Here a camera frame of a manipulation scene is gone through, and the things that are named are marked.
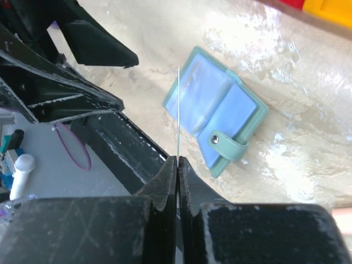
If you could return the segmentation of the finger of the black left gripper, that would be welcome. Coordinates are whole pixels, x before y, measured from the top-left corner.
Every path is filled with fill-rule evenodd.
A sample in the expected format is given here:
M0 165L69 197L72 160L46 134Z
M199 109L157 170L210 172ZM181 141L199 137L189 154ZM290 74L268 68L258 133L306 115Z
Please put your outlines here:
M77 1L55 1L54 19L79 64L123 68L139 64L138 56L105 30Z
M1 26L1 95L32 123L120 112L123 101L53 64Z

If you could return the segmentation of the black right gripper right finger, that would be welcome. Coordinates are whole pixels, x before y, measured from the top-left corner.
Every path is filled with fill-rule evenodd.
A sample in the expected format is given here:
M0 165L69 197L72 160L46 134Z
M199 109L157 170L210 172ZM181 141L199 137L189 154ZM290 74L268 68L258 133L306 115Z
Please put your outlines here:
M184 263L350 263L333 217L309 203L230 203L179 159Z

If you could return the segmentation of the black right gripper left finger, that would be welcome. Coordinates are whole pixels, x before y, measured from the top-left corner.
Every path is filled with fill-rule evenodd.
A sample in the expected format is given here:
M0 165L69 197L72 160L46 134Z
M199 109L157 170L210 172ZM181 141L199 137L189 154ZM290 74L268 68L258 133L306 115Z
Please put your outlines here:
M1 241L1 263L174 263L177 160L131 196L34 199Z

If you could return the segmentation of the black VIP card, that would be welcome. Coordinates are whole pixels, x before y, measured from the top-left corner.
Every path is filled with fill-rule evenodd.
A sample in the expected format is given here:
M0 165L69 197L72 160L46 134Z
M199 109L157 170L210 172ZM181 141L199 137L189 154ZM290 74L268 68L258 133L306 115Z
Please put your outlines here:
M177 76L177 169L179 168L180 159L180 66L178 66Z

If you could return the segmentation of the teal leather card holder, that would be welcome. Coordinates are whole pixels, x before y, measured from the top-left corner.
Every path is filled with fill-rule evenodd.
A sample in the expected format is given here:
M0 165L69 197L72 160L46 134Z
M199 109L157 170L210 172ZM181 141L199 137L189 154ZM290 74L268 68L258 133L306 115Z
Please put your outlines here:
M200 47L194 47L180 70L180 126L197 139L214 178L242 158L268 114L235 72ZM177 78L162 103L177 120Z

